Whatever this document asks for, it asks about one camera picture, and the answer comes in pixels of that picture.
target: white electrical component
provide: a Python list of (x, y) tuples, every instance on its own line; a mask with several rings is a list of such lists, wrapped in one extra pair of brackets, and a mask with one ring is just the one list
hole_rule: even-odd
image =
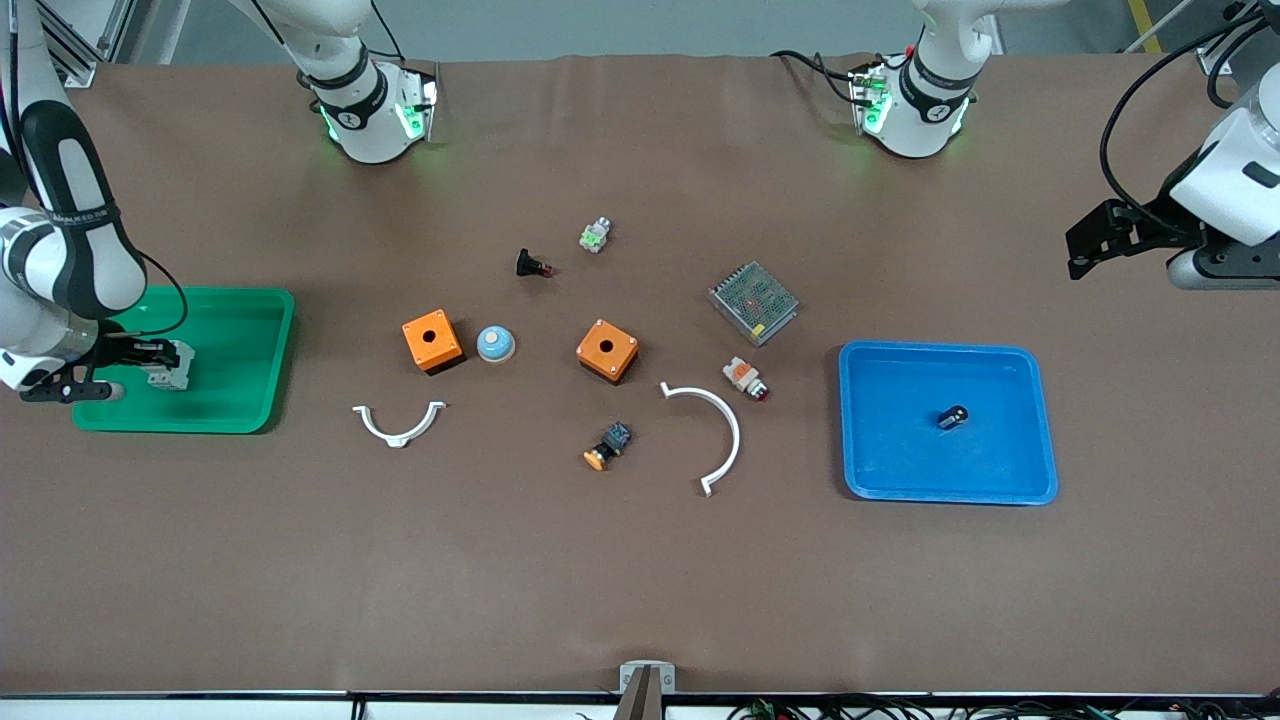
[(769, 397), (769, 387), (760, 382), (760, 372), (741, 357), (735, 357), (724, 365), (724, 377), (753, 400)]
[(724, 419), (728, 420), (728, 430), (733, 436), (733, 447), (728, 451), (728, 457), (719, 468), (717, 468), (709, 475), (704, 475), (703, 479), (699, 480), (699, 483), (701, 483), (703, 486), (703, 492), (707, 493), (707, 497), (710, 497), (712, 486), (716, 484), (716, 482), (723, 478), (726, 474), (728, 474), (728, 469), (732, 468), (733, 461), (737, 460), (739, 448), (742, 447), (742, 430), (737, 425), (737, 418), (733, 415), (733, 410), (728, 406), (728, 402), (721, 400), (721, 397), (714, 392), (705, 391), (700, 387), (671, 388), (667, 387), (667, 383), (658, 383), (658, 387), (662, 388), (662, 396), (664, 398), (672, 398), (681, 395), (692, 395), (696, 397), (701, 397), (707, 402), (714, 405), (716, 409), (719, 410), (722, 415), (724, 415)]
[(374, 425), (374, 418), (367, 406), (357, 405), (352, 407), (352, 411), (360, 413), (360, 419), (365, 421), (365, 429), (372, 433), (374, 437), (381, 438), (381, 441), (385, 442), (388, 447), (401, 448), (408, 445), (408, 441), (425, 433), (426, 429), (431, 427), (431, 423), (435, 421), (435, 414), (439, 413), (440, 409), (443, 407), (444, 407), (443, 402), (440, 402), (439, 400), (433, 400), (431, 404), (426, 406), (426, 415), (422, 416), (422, 420), (419, 421), (419, 424), (415, 425), (412, 430), (408, 430), (407, 433), (401, 433), (398, 436), (390, 436), (379, 430), (378, 427)]
[(582, 246), (588, 252), (599, 252), (604, 250), (604, 243), (609, 241), (609, 229), (613, 228), (613, 223), (608, 218), (600, 218), (594, 223), (586, 225), (582, 231), (582, 237), (579, 238), (577, 243)]
[(140, 365), (147, 374), (147, 384), (159, 389), (187, 389), (189, 382), (191, 361), (196, 359), (196, 351), (180, 340), (173, 341), (178, 350), (178, 366), (166, 368), (164, 365)]

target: blue button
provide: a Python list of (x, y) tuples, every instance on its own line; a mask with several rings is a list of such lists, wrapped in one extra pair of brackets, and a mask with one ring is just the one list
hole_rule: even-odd
[(516, 338), (507, 328), (489, 325), (476, 338), (476, 352), (486, 363), (506, 363), (516, 352)]

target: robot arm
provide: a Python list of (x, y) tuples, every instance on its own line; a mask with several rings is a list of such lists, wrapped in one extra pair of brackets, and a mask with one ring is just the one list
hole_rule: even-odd
[[(38, 213), (6, 209), (4, 275), (23, 292), (51, 301), (81, 318), (110, 318), (128, 310), (146, 290), (146, 272), (120, 223), (111, 187), (93, 141), (49, 61), (44, 29), (33, 0), (18, 3), (18, 118), (15, 142), (0, 133), (0, 146), (26, 158), (32, 188), (44, 208)], [(4, 58), (9, 36), (4, 35)], [(4, 97), (10, 106), (8, 61)]]
[(1174, 247), (1181, 252), (1167, 270), (1179, 288), (1280, 290), (1280, 64), (1228, 109), (1155, 200), (1107, 200), (1066, 242), (1071, 279), (1112, 258)]
[(370, 0), (229, 0), (275, 38), (319, 99), (329, 136), (358, 163), (385, 163), (430, 135), (435, 78), (370, 59)]
[(914, 50), (854, 78), (859, 131), (904, 158), (928, 158), (960, 131), (969, 91), (995, 49), (998, 12), (1043, 10), (1068, 0), (911, 0), (924, 14)]
[(10, 17), (19, 33), (17, 88), (10, 35), (0, 36), (12, 126), (0, 133), (0, 147), (24, 169), (44, 210), (0, 209), (0, 380), (31, 401), (108, 400), (119, 389), (95, 382), (95, 368), (173, 369), (180, 343), (138, 341), (108, 319), (138, 301), (146, 272), (120, 224), (93, 141), (49, 60), (35, 1), (19, 0), (17, 10)]

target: blue tray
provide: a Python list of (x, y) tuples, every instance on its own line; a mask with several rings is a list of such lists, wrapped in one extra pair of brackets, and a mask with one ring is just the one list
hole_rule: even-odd
[[(938, 429), (952, 405), (969, 421)], [(1046, 505), (1057, 495), (1039, 366), (1025, 350), (850, 342), (840, 411), (845, 483), (859, 497)]]

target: black cable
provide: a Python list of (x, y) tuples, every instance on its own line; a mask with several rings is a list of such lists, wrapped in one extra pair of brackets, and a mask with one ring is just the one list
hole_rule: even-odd
[(1230, 45), (1222, 49), (1221, 54), (1219, 54), (1217, 60), (1213, 61), (1213, 69), (1208, 72), (1207, 92), (1208, 92), (1208, 99), (1212, 104), (1224, 109), (1231, 106), (1230, 102), (1228, 102), (1226, 100), (1222, 99), (1221, 95), (1219, 95), (1217, 78), (1219, 76), (1222, 74), (1222, 68), (1226, 65), (1228, 59), (1230, 59), (1230, 56), (1234, 55), (1235, 51), (1240, 49), (1240, 46), (1248, 42), (1251, 37), (1266, 29), (1267, 24), (1268, 24), (1267, 20), (1262, 20), (1258, 24), (1251, 27), (1249, 29), (1242, 32), (1235, 40), (1231, 41)]
[(383, 12), (378, 9), (376, 0), (369, 0), (369, 4), (374, 6), (374, 14), (378, 15), (378, 22), (381, 23), (383, 31), (387, 33), (387, 37), (389, 37), (392, 40), (392, 47), (396, 49), (396, 55), (394, 56), (398, 58), (401, 63), (403, 63), (404, 61), (404, 53), (401, 51), (401, 49), (399, 49), (399, 41), (396, 40), (396, 33), (392, 32), (390, 26), (387, 24), (387, 19), (383, 18)]
[(180, 328), (182, 324), (187, 322), (187, 316), (191, 315), (191, 304), (187, 301), (187, 293), (182, 290), (182, 286), (178, 284), (178, 281), (174, 279), (173, 273), (170, 273), (160, 263), (156, 263), (155, 258), (147, 255), (146, 252), (142, 252), (141, 250), (134, 250), (134, 252), (138, 254), (138, 258), (142, 258), (147, 263), (151, 263), (155, 266), (155, 269), (160, 270), (160, 273), (164, 274), (164, 277), (169, 278), (169, 282), (173, 284), (173, 288), (178, 291), (178, 299), (182, 300), (182, 315), (178, 318), (177, 323), (169, 325), (168, 328), (159, 329), (159, 331), (131, 332), (131, 333), (125, 333), (125, 334), (134, 336), (134, 337), (142, 337), (142, 336), (151, 336), (151, 334), (172, 333), (173, 331)]
[(841, 92), (838, 87), (836, 87), (837, 79), (849, 82), (849, 73), (841, 74), (835, 70), (827, 69), (827, 63), (823, 61), (822, 53), (814, 53), (813, 60), (805, 58), (804, 55), (796, 53), (795, 50), (778, 50), (777, 53), (769, 55), (769, 58), (795, 58), (801, 63), (804, 63), (813, 72), (819, 73), (827, 81), (827, 86), (831, 87), (831, 91), (836, 94), (836, 97), (840, 97), (845, 102), (849, 102), (850, 105), (856, 105), (859, 108), (872, 106), (870, 100), (863, 100), (860, 97), (859, 99), (850, 97), (849, 95)]
[(280, 31), (275, 29), (275, 23), (271, 22), (270, 17), (268, 17), (266, 10), (262, 9), (262, 5), (260, 5), (257, 0), (250, 0), (250, 3), (253, 3), (253, 8), (257, 10), (257, 14), (262, 15), (262, 22), (266, 23), (266, 27), (271, 31), (271, 35), (275, 36), (275, 41), (279, 42), (282, 46), (284, 46), (284, 38), (280, 36)]
[(1123, 200), (1125, 204), (1128, 204), (1130, 208), (1133, 208), (1134, 211), (1146, 215), (1146, 218), (1148, 220), (1156, 223), (1157, 225), (1160, 225), (1161, 229), (1164, 229), (1165, 232), (1172, 234), (1174, 237), (1183, 237), (1183, 231), (1180, 231), (1180, 229), (1175, 228), (1174, 225), (1166, 223), (1165, 220), (1162, 220), (1158, 217), (1156, 217), (1155, 213), (1152, 213), (1151, 210), (1146, 209), (1142, 205), (1142, 202), (1138, 202), (1138, 200), (1135, 200), (1134, 196), (1130, 195), (1129, 191), (1126, 191), (1124, 188), (1124, 186), (1120, 184), (1120, 181), (1116, 179), (1115, 172), (1111, 169), (1111, 158), (1110, 158), (1110, 154), (1108, 154), (1108, 146), (1111, 143), (1111, 133), (1115, 131), (1116, 120), (1120, 119), (1120, 114), (1124, 111), (1125, 106), (1129, 104), (1129, 100), (1133, 99), (1133, 96), (1138, 92), (1138, 90), (1143, 85), (1146, 85), (1146, 82), (1148, 79), (1151, 79), (1152, 76), (1155, 76), (1160, 70), (1162, 70), (1166, 67), (1169, 67), (1169, 64), (1172, 63), (1174, 60), (1176, 60), (1178, 58), (1181, 58), (1183, 55), (1190, 53), (1192, 50), (1196, 50), (1197, 47), (1199, 47), (1201, 45), (1204, 45), (1210, 40), (1213, 40), (1215, 37), (1217, 37), (1220, 35), (1226, 35), (1226, 33), (1231, 32), (1233, 29), (1235, 29), (1238, 27), (1242, 27), (1242, 26), (1245, 26), (1248, 23), (1252, 23), (1253, 20), (1257, 20), (1261, 17), (1262, 17), (1262, 13), (1254, 13), (1254, 14), (1249, 14), (1247, 17), (1231, 20), (1231, 22), (1226, 23), (1225, 26), (1222, 26), (1222, 27), (1220, 27), (1220, 28), (1217, 28), (1215, 31), (1207, 32), (1207, 33), (1197, 37), (1196, 40), (1192, 40), (1187, 45), (1183, 45), (1181, 47), (1174, 50), (1169, 55), (1165, 55), (1164, 58), (1161, 58), (1160, 60), (1157, 60), (1156, 64), (1153, 64), (1152, 67), (1147, 68), (1147, 72), (1142, 73), (1138, 77), (1138, 79), (1135, 79), (1133, 82), (1133, 85), (1130, 85), (1129, 88), (1124, 91), (1124, 95), (1120, 96), (1120, 100), (1116, 102), (1115, 109), (1111, 110), (1111, 117), (1107, 118), (1107, 124), (1102, 128), (1102, 140), (1098, 142), (1098, 161), (1102, 165), (1102, 177), (1106, 178), (1107, 184), (1111, 186), (1112, 192), (1115, 192), (1120, 197), (1120, 200)]
[[(9, 104), (8, 109), (4, 108), (4, 102)], [(22, 173), (22, 179), (27, 181), (27, 187), (35, 191), (31, 168), (27, 165), (27, 149), (22, 143), (22, 114), (18, 106), (18, 4), (14, 0), (9, 0), (9, 96), (0, 97), (0, 115), (9, 154), (18, 164), (18, 172)]]
[(831, 77), (831, 78), (835, 78), (835, 79), (845, 79), (845, 81), (849, 79), (847, 74), (842, 76), (840, 73), (831, 72), (831, 70), (828, 70), (826, 68), (826, 65), (819, 65), (814, 60), (810, 60), (809, 58), (805, 58), (804, 55), (801, 55), (800, 53), (796, 53), (795, 50), (778, 50), (777, 53), (769, 54), (769, 58), (792, 58), (795, 60), (800, 60), (801, 63), (804, 63), (805, 65), (808, 65), (810, 70), (813, 70), (815, 73), (826, 73), (827, 77)]

